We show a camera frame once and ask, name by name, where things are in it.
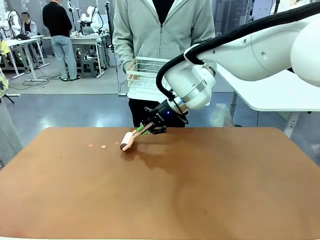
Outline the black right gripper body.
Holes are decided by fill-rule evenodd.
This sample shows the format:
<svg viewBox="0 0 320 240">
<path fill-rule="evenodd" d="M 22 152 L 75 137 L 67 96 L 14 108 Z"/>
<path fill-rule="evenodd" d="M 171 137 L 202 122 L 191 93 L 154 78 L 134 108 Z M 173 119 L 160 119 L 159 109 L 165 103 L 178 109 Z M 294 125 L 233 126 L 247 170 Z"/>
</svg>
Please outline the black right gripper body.
<svg viewBox="0 0 320 240">
<path fill-rule="evenodd" d="M 155 128 L 180 128 L 181 120 L 168 102 L 150 101 L 143 110 L 143 125 L 152 123 Z"/>
</svg>

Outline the person's right hand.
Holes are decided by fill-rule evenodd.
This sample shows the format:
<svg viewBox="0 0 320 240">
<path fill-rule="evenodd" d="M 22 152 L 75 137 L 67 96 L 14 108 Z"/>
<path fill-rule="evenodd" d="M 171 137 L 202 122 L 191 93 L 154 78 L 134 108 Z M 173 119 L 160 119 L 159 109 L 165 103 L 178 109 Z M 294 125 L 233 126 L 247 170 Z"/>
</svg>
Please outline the person's right hand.
<svg viewBox="0 0 320 240">
<path fill-rule="evenodd" d="M 125 74 L 127 74 L 127 70 L 130 70 L 130 69 L 131 69 L 132 63 L 133 63 L 133 61 L 130 60 L 130 61 L 126 61 L 126 62 L 124 62 L 124 63 L 122 64 L 122 69 L 123 69 L 123 72 L 124 72 Z"/>
</svg>

